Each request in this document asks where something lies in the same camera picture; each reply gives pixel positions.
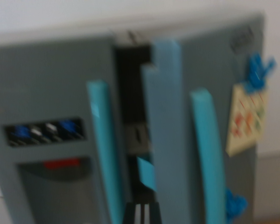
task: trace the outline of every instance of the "paper note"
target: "paper note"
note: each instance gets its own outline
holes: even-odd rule
[[[266,118],[267,90],[249,95],[242,84],[233,86],[226,152],[234,156],[251,146],[263,134]]]

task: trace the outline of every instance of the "control panel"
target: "control panel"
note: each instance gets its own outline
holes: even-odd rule
[[[8,125],[4,127],[4,131],[11,147],[85,139],[82,120],[79,118]]]

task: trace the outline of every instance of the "gray plastic surface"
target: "gray plastic surface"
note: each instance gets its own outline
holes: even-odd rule
[[[246,78],[249,55],[262,52],[263,15],[209,23],[177,38],[156,40],[153,63],[143,67],[147,114],[154,147],[157,200],[164,224],[202,224],[203,191],[189,92],[199,87],[212,95],[225,149],[232,87]],[[250,42],[235,36],[247,34]],[[235,224],[253,223],[255,147],[229,158],[224,153],[226,185],[243,195],[247,211]]]
[[[86,82],[109,84],[119,159],[127,185],[113,37],[83,36],[0,45],[0,187],[14,224],[109,224]],[[86,140],[11,148],[4,125],[80,117]],[[64,174],[42,161],[84,158]]]

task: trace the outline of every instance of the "blue plastic piece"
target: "blue plastic piece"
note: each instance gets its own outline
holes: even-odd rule
[[[226,186],[223,152],[211,94],[206,89],[190,93],[203,176],[206,224],[226,223]]]
[[[154,166],[150,162],[137,157],[140,181],[148,188],[157,191],[154,177]]]
[[[70,133],[76,133],[76,124],[71,120],[60,121],[59,124]]]
[[[248,206],[247,200],[238,195],[233,195],[232,192],[226,190],[226,218],[227,224],[232,224],[232,221],[241,216]]]
[[[23,125],[18,125],[15,127],[15,136],[19,138],[29,139],[30,136],[30,129]]]
[[[111,222],[112,224],[122,224],[125,203],[119,174],[108,84],[104,81],[88,82],[87,90]]]
[[[260,91],[266,86],[266,76],[276,66],[276,61],[271,58],[265,67],[259,53],[251,56],[249,61],[248,81],[244,83],[247,93]]]

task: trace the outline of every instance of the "light blue handle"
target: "light blue handle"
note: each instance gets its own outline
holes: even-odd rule
[[[206,89],[199,89],[191,92],[190,97],[193,103],[198,151],[203,174],[206,224],[225,224],[226,186],[223,152],[212,96]]]
[[[116,138],[108,84],[87,83],[98,156],[112,224],[122,224],[125,204],[122,195]]]

